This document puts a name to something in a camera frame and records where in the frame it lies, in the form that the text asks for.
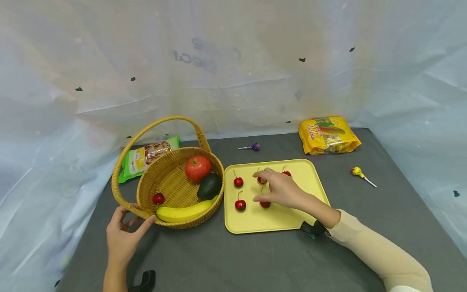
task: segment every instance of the lollipop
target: lollipop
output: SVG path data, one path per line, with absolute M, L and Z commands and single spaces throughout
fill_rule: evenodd
M 250 147 L 239 147 L 238 149 L 252 149 L 253 151 L 259 151 L 260 148 L 261 148 L 260 144 L 255 143 L 255 144 L 251 145 Z
M 370 185 L 374 186 L 374 187 L 377 187 L 374 183 L 372 183 L 362 172 L 361 172 L 361 168 L 358 167 L 358 166 L 354 166 L 350 169 L 350 173 L 352 173 L 353 175 L 355 176 L 359 176 L 361 177 L 362 179 L 366 180 L 368 183 L 370 183 Z

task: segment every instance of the avocado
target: avocado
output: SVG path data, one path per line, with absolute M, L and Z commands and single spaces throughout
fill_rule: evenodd
M 208 174 L 202 181 L 198 189 L 197 196 L 201 200 L 211 200 L 222 187 L 222 179 L 215 173 Z

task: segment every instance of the hand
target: hand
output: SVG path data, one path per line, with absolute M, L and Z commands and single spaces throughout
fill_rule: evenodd
M 261 177 L 269 182 L 268 194 L 262 194 L 253 198 L 253 201 L 268 201 L 280 204 L 284 207 L 302 209 L 308 199 L 316 199 L 315 196 L 305 193 L 293 179 L 285 174 L 266 168 L 253 174 L 254 178 Z
M 131 204 L 133 207 L 142 210 L 141 206 L 136 203 Z M 129 211 L 123 206 L 117 207 L 107 226 L 107 247 L 109 249 L 109 264 L 126 268 L 134 252 L 136 246 L 141 240 L 146 231 L 151 227 L 156 216 L 152 215 L 147 218 L 141 226 L 133 233 L 127 232 L 128 229 L 142 218 L 135 217 L 123 223 L 125 215 Z

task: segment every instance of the wicker basket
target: wicker basket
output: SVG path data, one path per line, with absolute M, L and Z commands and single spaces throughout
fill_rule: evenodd
M 146 133 L 154 126 L 171 120 L 184 120 L 190 122 L 195 128 L 200 148 L 182 147 L 162 155 L 153 163 L 151 163 L 148 169 L 146 169 L 146 171 L 143 173 L 143 176 L 138 183 L 138 188 L 136 189 L 136 202 L 143 208 L 143 211 L 138 210 L 125 201 L 120 193 L 118 175 L 120 173 L 122 161 L 133 144 L 144 133 Z M 211 148 L 207 143 L 203 130 L 197 123 L 187 117 L 171 116 L 155 121 L 145 127 L 141 132 L 133 137 L 133 139 L 131 139 L 128 145 L 123 149 L 117 163 L 115 164 L 115 168 L 113 169 L 113 196 L 117 202 L 124 206 L 128 211 L 144 219 L 155 214 L 156 208 L 152 203 L 152 197 L 155 193 L 158 192 L 164 194 L 165 202 L 163 206 L 166 207 L 184 208 L 199 203 L 197 192 L 200 183 L 189 180 L 185 175 L 186 161 L 194 155 L 202 155 L 208 158 L 212 164 L 212 171 L 222 178 L 222 187 L 220 189 L 219 196 L 217 197 L 214 204 L 197 218 L 185 222 L 167 223 L 156 217 L 154 223 L 176 229 L 186 229 L 198 226 L 199 224 L 208 220 L 219 207 L 224 194 L 224 185 L 226 179 L 224 174 L 224 167 L 220 163 L 220 160 L 211 152 Z

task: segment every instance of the gray table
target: gray table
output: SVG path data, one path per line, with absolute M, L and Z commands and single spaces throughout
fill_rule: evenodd
M 232 164 L 305 158 L 312 161 L 331 205 L 358 217 L 413 255 L 429 272 L 435 291 L 465 291 L 467 262 L 389 155 L 367 129 L 355 130 L 362 145 L 354 152 L 307 156 L 298 134 L 209 141 L 224 167 Z M 260 152 L 236 150 L 254 142 Z M 183 146 L 196 142 L 182 143 Z M 360 166 L 373 188 L 349 169 Z M 121 186 L 135 201 L 138 180 Z M 60 282 L 58 291 L 102 291 L 107 262 L 105 229 L 117 207 L 110 183 Z M 298 230 L 233 235 L 224 226 L 224 207 L 197 228 L 153 226 L 128 268 L 138 285 L 143 271 L 156 270 L 155 291 L 384 291 L 378 278 L 352 252 L 321 236 Z

